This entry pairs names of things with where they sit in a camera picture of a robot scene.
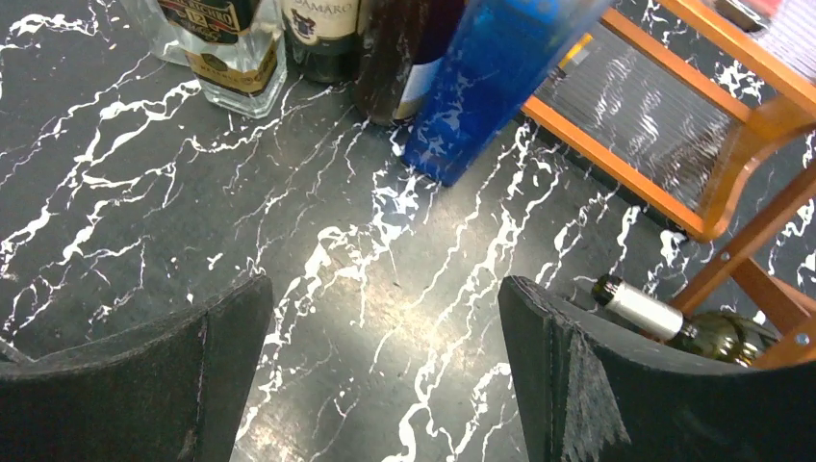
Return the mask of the dark green wine bottle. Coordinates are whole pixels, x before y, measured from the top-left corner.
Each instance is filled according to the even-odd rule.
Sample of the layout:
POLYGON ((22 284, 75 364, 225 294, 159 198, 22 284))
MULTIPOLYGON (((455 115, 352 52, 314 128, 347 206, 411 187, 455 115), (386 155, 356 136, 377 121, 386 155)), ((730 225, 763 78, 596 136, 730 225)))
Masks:
POLYGON ((287 0, 281 3, 287 51, 297 71, 323 84, 350 80, 359 63, 361 0, 287 0))

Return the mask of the dark bottle rack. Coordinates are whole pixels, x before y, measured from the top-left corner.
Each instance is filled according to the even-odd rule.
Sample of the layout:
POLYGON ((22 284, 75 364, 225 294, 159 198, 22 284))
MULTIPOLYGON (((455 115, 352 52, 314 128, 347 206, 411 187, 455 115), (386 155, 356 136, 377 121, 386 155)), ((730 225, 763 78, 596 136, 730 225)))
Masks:
POLYGON ((188 65, 211 103, 267 116, 287 78, 277 1, 160 0, 188 65))

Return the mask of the gold foil wine bottle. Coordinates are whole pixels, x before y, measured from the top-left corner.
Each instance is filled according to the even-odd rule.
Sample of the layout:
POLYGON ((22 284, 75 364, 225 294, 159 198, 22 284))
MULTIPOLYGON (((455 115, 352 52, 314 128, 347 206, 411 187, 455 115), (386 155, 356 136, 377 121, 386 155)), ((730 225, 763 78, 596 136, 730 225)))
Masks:
POLYGON ((363 116, 388 126, 417 113, 466 6, 464 0, 367 3, 352 89, 363 116))

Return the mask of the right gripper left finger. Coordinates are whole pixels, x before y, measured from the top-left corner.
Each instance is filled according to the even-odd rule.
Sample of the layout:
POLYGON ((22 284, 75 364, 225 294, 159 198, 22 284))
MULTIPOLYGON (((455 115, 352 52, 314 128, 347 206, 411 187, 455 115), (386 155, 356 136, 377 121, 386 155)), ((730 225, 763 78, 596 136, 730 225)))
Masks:
POLYGON ((228 460, 273 305, 271 280, 255 275, 36 360, 2 346, 2 459, 228 460))

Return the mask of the blue glass bottle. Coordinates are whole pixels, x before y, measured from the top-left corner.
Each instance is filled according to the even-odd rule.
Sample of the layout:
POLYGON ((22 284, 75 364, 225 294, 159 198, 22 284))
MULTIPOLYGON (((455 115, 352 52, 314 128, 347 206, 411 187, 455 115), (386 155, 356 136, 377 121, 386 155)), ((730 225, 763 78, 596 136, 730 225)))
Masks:
POLYGON ((401 160, 449 187, 610 8, 599 1, 471 1, 401 160))

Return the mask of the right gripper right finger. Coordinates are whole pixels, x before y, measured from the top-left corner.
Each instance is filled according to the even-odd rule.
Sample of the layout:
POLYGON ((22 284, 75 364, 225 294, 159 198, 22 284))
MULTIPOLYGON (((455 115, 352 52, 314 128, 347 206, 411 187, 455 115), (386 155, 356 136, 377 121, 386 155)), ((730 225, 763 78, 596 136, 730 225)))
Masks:
POLYGON ((815 366, 754 370, 655 343, 523 276, 497 296, 532 461, 811 461, 815 366))

